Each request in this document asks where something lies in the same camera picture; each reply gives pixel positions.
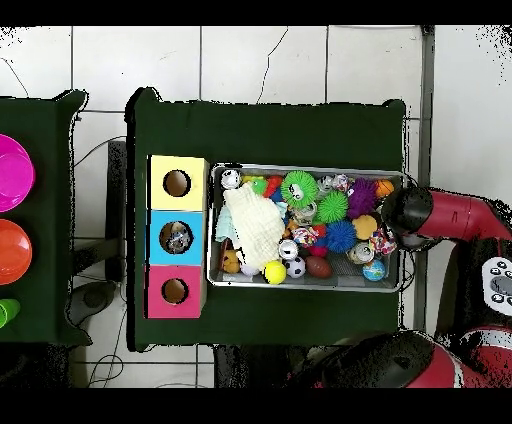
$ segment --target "small soccer ball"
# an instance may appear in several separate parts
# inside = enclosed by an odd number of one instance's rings
[[[301,257],[296,257],[284,263],[286,273],[292,278],[299,278],[306,272],[306,262]]]

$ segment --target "plush toy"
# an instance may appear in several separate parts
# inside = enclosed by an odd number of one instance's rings
[[[267,188],[263,192],[263,197],[270,197],[272,196],[278,188],[281,187],[281,184],[283,182],[283,177],[280,177],[279,175],[272,175],[267,178]]]
[[[361,215],[359,218],[353,219],[352,224],[356,229],[356,237],[359,240],[368,240],[377,231],[377,222],[370,215]]]
[[[292,278],[299,278],[306,272],[306,262],[302,258],[295,258],[284,263],[286,273]]]
[[[222,261],[222,269],[230,274],[236,274],[240,271],[240,263],[236,257],[234,250],[226,250],[224,252],[224,260]]]
[[[242,177],[237,169],[226,169],[220,177],[220,184],[225,190],[232,190],[240,186]]]

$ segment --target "pink box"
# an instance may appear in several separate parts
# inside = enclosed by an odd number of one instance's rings
[[[188,289],[182,303],[167,302],[162,286],[168,280],[180,279]],[[147,289],[148,318],[199,318],[206,299],[202,267],[187,265],[150,265]]]

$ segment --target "green table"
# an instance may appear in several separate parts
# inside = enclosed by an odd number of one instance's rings
[[[403,102],[383,106],[169,103],[139,89],[128,123],[128,342],[157,344],[329,345],[357,334],[393,331],[399,294],[209,285],[199,319],[143,317],[146,157],[203,157],[238,162],[333,168],[402,169]]]
[[[85,100],[82,91],[67,91],[52,100],[0,99],[0,133],[20,142],[36,169],[36,182],[27,198],[0,214],[25,230],[33,249],[25,275],[0,286],[0,298],[21,303],[16,319],[0,329],[0,342],[89,343],[87,334],[65,318],[72,282],[69,134]]]

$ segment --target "pink bowl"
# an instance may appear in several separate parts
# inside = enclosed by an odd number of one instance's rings
[[[0,212],[18,206],[34,185],[36,172],[25,149],[0,134]]]

